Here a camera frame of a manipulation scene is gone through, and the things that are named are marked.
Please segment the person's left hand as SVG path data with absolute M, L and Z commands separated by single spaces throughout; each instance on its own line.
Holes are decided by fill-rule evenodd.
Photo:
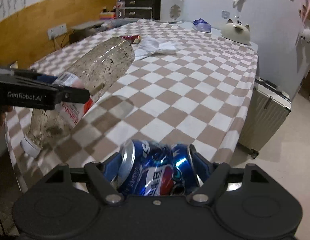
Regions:
M 13 106 L 0 106 L 0 130 L 4 124 L 6 113 L 10 113 L 13 110 Z

